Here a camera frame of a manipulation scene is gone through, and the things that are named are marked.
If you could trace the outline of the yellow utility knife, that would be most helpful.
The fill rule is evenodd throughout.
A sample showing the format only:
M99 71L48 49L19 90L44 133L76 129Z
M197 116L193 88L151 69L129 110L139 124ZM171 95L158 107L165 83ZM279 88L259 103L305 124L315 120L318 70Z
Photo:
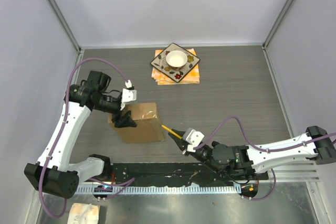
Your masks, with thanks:
M174 135L175 137L177 137L178 139L182 139L182 137L177 134L176 132L174 132L172 129L168 128L167 126L165 125L161 125L162 128L164 128L166 131L168 131L169 133L171 133L172 135Z

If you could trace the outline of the brown cardboard express box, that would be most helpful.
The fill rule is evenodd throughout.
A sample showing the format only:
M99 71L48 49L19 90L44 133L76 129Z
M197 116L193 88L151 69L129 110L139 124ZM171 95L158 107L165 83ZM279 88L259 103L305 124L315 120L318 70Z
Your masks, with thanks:
M136 122L137 127L116 128L111 121L112 114L108 115L108 123L125 143L140 144L165 141L155 102L130 104L124 109L131 111L132 119Z

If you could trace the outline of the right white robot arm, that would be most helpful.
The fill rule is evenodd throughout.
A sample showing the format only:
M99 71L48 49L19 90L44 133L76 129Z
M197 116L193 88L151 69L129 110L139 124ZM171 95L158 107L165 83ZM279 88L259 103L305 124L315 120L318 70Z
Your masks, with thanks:
M295 162L335 162L332 135L318 126L310 126L305 133L288 140L255 147L227 146L216 141L204 145L204 135L192 128L185 132L166 130L183 155L192 156L215 174L231 180L253 180L275 167Z

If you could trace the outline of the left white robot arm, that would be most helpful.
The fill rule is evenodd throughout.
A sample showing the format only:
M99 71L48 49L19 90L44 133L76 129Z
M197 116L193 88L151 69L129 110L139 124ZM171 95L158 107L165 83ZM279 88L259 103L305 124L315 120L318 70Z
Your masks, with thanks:
M125 108L136 102L136 89L127 81L126 88L115 98L106 92L110 81L107 74L90 71L86 80L70 86L69 101L63 106L47 147L36 163L28 163L24 169L37 191L69 199L81 183L92 178L105 182L111 177L112 166L106 156L92 154L80 163L70 163L81 128L93 110L109 113L117 128L136 127L131 111Z

